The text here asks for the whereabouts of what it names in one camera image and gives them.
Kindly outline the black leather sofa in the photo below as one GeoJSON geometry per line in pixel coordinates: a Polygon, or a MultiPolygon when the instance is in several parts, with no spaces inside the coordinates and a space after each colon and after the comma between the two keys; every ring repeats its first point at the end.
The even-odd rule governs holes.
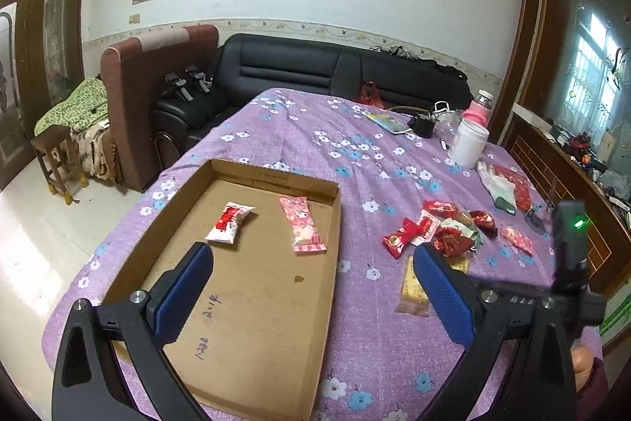
{"type": "Polygon", "coordinates": [[[467,76],[452,66],[408,58],[403,49],[365,50],[263,35],[235,34],[206,69],[186,68],[187,96],[175,86],[150,107],[156,153],[173,163],[212,128],[269,89],[359,98],[372,83],[386,107],[463,110],[473,100],[467,76]]]}

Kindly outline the flat cardboard tray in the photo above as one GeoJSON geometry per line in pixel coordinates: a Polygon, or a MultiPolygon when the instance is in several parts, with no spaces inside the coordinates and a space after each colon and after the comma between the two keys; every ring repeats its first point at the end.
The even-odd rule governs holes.
{"type": "Polygon", "coordinates": [[[204,240],[228,202],[253,206],[167,356],[203,404],[251,420],[306,420],[319,386],[334,297],[341,192],[332,181],[213,159],[159,212],[106,302],[153,285],[204,240]],[[326,251],[296,254],[281,196],[306,196],[326,251]]]}

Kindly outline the red white long packet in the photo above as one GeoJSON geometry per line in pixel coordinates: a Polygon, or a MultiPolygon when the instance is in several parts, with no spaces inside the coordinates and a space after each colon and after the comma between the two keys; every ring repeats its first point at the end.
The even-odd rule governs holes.
{"type": "Polygon", "coordinates": [[[421,210],[416,224],[419,233],[411,239],[411,244],[415,247],[423,243],[430,243],[442,220],[429,213],[428,210],[421,210]]]}

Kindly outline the white plastic jar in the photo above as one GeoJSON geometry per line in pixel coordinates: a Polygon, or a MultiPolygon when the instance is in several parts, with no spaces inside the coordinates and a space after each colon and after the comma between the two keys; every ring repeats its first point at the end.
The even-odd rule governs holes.
{"type": "Polygon", "coordinates": [[[449,145],[449,158],[463,169],[475,168],[488,137],[487,128],[476,122],[462,119],[454,140],[449,145]]]}

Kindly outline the red patterned gift bag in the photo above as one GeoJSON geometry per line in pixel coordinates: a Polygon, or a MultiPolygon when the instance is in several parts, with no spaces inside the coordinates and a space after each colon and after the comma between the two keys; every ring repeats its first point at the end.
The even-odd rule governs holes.
{"type": "Polygon", "coordinates": [[[523,175],[516,167],[506,168],[504,166],[495,166],[495,172],[514,185],[514,201],[515,206],[523,213],[527,213],[533,206],[530,197],[530,183],[525,175],[523,175]]]}

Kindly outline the green patterned cushion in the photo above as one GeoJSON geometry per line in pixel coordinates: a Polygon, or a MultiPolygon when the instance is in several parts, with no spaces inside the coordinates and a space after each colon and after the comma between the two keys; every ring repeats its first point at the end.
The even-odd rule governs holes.
{"type": "Polygon", "coordinates": [[[108,98],[101,79],[88,77],[65,100],[48,110],[34,127],[37,137],[51,126],[69,127],[74,133],[83,131],[108,118],[108,98]]]}

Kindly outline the yellow cake bar packet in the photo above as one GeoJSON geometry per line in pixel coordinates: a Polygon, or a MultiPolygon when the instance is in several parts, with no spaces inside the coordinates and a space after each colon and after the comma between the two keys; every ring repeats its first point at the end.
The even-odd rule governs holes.
{"type": "Polygon", "coordinates": [[[410,255],[405,263],[400,297],[395,311],[401,314],[427,317],[429,307],[429,297],[414,273],[413,257],[410,255]]]}

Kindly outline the black phone stand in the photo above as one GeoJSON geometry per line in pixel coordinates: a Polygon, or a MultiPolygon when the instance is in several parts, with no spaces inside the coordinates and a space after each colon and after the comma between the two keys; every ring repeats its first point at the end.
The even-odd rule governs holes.
{"type": "Polygon", "coordinates": [[[543,235],[545,233],[544,218],[547,217],[547,215],[551,214],[551,212],[555,208],[555,193],[557,184],[558,176],[554,175],[552,179],[552,184],[549,191],[547,192],[544,203],[530,204],[530,207],[525,214],[525,220],[527,224],[533,229],[536,234],[543,235]]]}

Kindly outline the small yellow cake packet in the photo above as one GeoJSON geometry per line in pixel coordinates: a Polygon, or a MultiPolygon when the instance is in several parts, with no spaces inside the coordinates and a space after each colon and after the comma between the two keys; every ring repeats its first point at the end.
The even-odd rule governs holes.
{"type": "Polygon", "coordinates": [[[470,258],[466,255],[454,256],[447,259],[448,264],[452,269],[462,271],[462,273],[468,273],[470,268],[470,258]]]}

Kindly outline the green white wrapper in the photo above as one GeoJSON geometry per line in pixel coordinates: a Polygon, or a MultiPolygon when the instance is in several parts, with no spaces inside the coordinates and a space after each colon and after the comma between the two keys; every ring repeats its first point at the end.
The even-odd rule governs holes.
{"type": "Polygon", "coordinates": [[[447,218],[443,220],[440,223],[440,228],[443,228],[444,230],[449,230],[451,233],[458,233],[465,237],[472,237],[475,233],[475,231],[472,230],[469,226],[463,225],[462,222],[452,218],[447,218]]]}

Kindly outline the red plastic bag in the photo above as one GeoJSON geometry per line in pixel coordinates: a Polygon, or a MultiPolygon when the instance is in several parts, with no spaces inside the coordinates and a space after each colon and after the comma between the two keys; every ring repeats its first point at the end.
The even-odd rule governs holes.
{"type": "Polygon", "coordinates": [[[357,104],[364,106],[377,107],[382,110],[385,109],[379,90],[372,81],[364,82],[362,84],[355,101],[357,104]]]}

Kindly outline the pink packet on table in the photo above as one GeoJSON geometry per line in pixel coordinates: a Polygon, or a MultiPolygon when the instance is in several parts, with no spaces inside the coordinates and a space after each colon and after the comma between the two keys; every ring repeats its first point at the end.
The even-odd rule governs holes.
{"type": "Polygon", "coordinates": [[[518,249],[529,256],[534,254],[532,241],[517,228],[506,225],[502,228],[502,231],[500,231],[500,235],[502,235],[503,239],[507,240],[508,243],[510,243],[515,249],[518,249]]]}

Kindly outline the dark red puffed snack bag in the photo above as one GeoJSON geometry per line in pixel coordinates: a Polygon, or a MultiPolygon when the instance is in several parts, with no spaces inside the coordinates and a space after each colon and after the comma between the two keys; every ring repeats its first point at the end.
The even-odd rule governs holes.
{"type": "Polygon", "coordinates": [[[456,228],[439,228],[432,244],[445,258],[458,258],[474,247],[474,241],[462,235],[456,228]]]}

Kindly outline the black cup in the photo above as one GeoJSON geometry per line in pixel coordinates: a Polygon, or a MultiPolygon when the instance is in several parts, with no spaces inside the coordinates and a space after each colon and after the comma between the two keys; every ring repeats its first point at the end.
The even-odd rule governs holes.
{"type": "Polygon", "coordinates": [[[431,115],[417,113],[410,120],[410,127],[416,136],[431,139],[434,133],[435,121],[431,115]]]}

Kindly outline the wooden door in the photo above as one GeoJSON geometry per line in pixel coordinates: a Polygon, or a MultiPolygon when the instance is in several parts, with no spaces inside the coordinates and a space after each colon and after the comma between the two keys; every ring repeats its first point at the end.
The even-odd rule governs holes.
{"type": "Polygon", "coordinates": [[[2,187],[34,159],[36,123],[81,80],[81,0],[1,0],[2,187]]]}

